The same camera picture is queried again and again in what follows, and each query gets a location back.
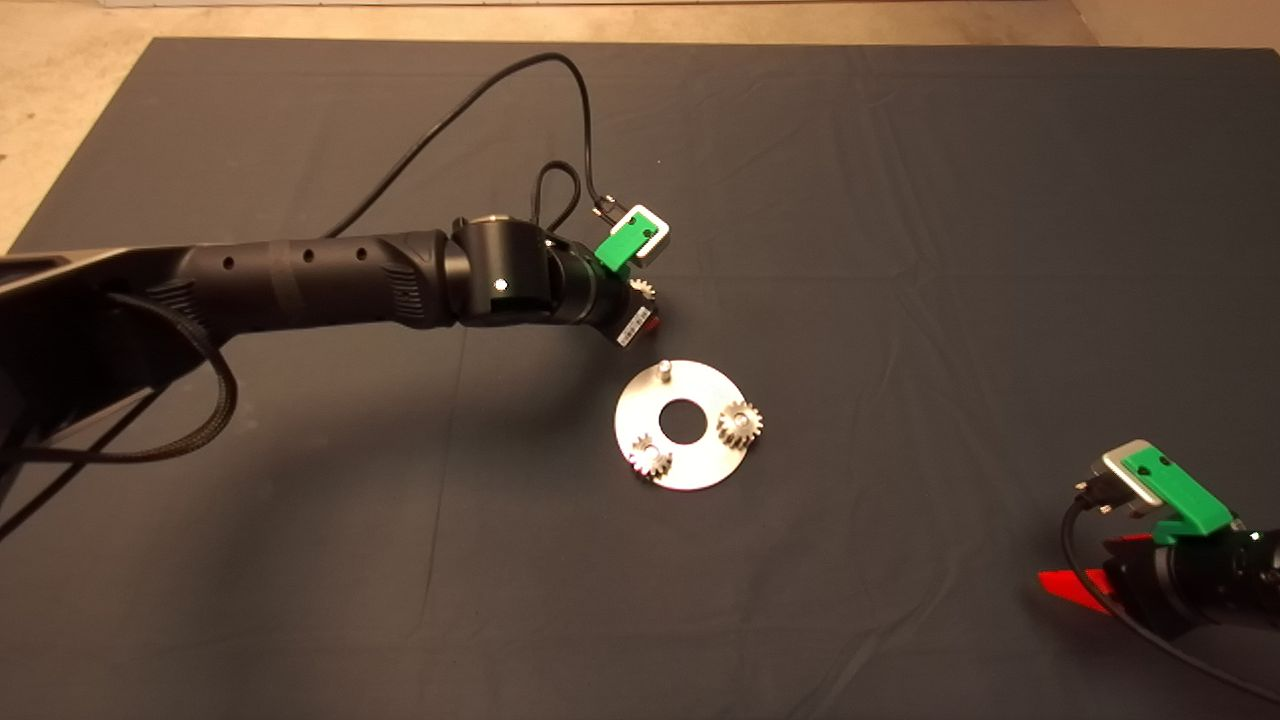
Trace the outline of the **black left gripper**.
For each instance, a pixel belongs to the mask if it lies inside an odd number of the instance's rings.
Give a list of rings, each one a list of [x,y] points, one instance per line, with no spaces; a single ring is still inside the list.
[[[646,278],[608,269],[595,273],[588,314],[582,320],[620,348],[630,348],[660,325],[657,288]]]

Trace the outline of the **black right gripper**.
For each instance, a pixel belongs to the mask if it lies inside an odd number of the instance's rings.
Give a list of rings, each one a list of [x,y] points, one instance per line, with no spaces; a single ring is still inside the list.
[[[1242,536],[1212,536],[1158,544],[1151,533],[1107,537],[1103,570],[1087,579],[1143,628],[1172,641],[1202,626],[1244,626],[1236,593]],[[1112,615],[1069,569],[1037,573],[1048,594]]]

